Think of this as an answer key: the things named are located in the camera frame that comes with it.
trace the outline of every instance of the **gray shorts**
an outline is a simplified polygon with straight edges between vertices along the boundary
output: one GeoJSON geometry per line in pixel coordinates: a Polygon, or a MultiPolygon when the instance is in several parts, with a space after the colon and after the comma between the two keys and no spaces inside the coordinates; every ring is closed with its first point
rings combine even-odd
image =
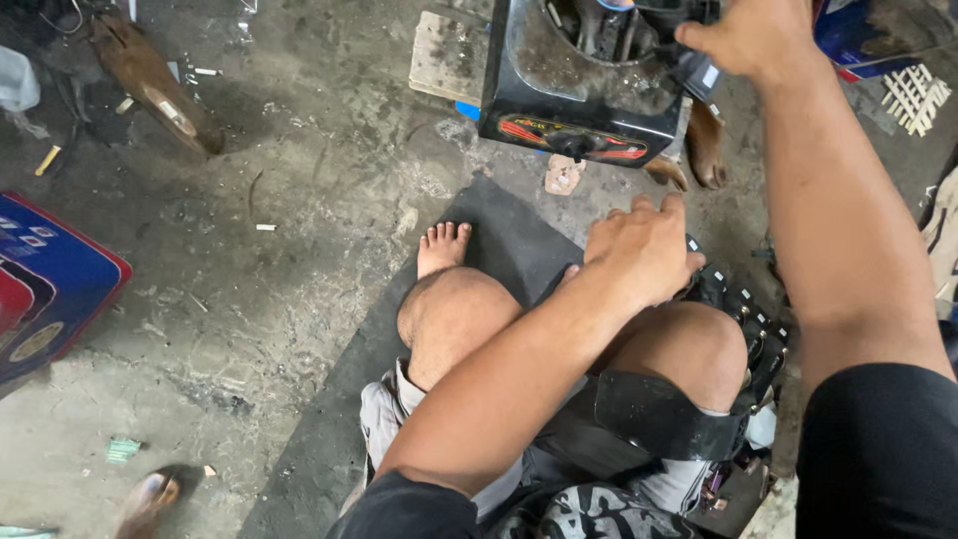
{"type": "MultiPolygon", "coordinates": [[[[363,487],[372,481],[399,427],[425,397],[406,377],[407,366],[407,360],[397,360],[395,369],[362,391],[359,418],[367,449],[367,478],[363,487]]],[[[478,507],[480,521],[505,502],[519,485],[537,481],[608,480],[653,461],[661,465],[637,475],[627,486],[672,513],[684,515],[695,508],[710,462],[650,458],[596,424],[592,413],[594,403],[595,384],[582,377],[523,457],[472,499],[478,507]]]]}

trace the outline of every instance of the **black rubber mat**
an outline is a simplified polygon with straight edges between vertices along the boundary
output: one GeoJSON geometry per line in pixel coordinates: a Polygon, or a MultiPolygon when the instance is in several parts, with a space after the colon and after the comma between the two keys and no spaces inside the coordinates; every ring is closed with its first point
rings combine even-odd
{"type": "MultiPolygon", "coordinates": [[[[567,264],[582,260],[578,246],[484,176],[456,195],[442,221],[473,223],[467,266],[495,277],[523,307],[530,307],[567,264]]],[[[409,352],[399,339],[396,314],[415,280],[414,254],[366,314],[323,390],[303,410],[240,538],[323,537],[332,526],[362,477],[359,393],[409,352]]]]}

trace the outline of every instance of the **concrete floor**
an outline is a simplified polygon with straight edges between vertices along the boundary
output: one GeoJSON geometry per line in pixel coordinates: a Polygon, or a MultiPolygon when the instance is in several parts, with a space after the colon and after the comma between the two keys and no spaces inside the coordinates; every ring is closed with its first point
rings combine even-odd
{"type": "MultiPolygon", "coordinates": [[[[547,156],[479,140],[452,103],[410,90],[415,27],[429,5],[262,0],[250,14],[240,0],[141,3],[140,22],[168,59],[224,72],[191,86],[227,127],[224,154],[209,160],[181,148],[142,109],[124,117],[128,128],[109,119],[122,94],[96,69],[85,76],[104,121],[119,125],[112,148],[83,138],[59,177],[35,178],[50,141],[0,123],[0,186],[53,211],[135,271],[119,309],[0,401],[0,522],[108,537],[127,490],[146,472],[210,464],[218,475],[160,536],[233,537],[299,410],[474,172],[580,245],[588,223],[611,206],[668,191],[645,172],[590,163],[572,197],[547,195],[547,156]],[[279,227],[261,232],[256,223],[279,227]],[[111,436],[149,446],[125,466],[107,464],[111,436]]],[[[46,56],[56,62],[66,49],[57,41],[46,56]]],[[[937,182],[958,140],[958,122],[940,120],[925,139],[889,134],[873,119],[881,121],[876,93],[849,89],[918,215],[924,187],[937,182]]],[[[56,100],[47,91],[29,114],[54,136],[65,129],[56,100]]],[[[956,101],[945,118],[955,118],[956,101]]],[[[749,256],[766,229],[759,104],[735,79],[717,102],[730,181],[718,192],[693,189],[689,231],[772,309],[781,291],[749,256]]]]}

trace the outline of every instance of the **black shirt sleeve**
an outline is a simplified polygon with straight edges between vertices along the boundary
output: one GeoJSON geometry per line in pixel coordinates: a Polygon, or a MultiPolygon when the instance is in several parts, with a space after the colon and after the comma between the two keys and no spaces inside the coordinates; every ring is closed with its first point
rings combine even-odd
{"type": "Polygon", "coordinates": [[[958,386],[872,363],[812,394],[798,461],[798,537],[958,537],[958,386]]]}
{"type": "Polygon", "coordinates": [[[327,539],[478,539],[476,505],[437,484],[408,480],[390,472],[332,526],[327,539]]]}

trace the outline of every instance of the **red and blue box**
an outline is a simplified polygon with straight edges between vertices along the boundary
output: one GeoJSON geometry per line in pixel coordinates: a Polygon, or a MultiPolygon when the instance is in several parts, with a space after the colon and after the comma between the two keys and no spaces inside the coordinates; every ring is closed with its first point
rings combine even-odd
{"type": "Polygon", "coordinates": [[[0,193],[0,384],[59,359],[132,274],[53,215],[0,193]]]}

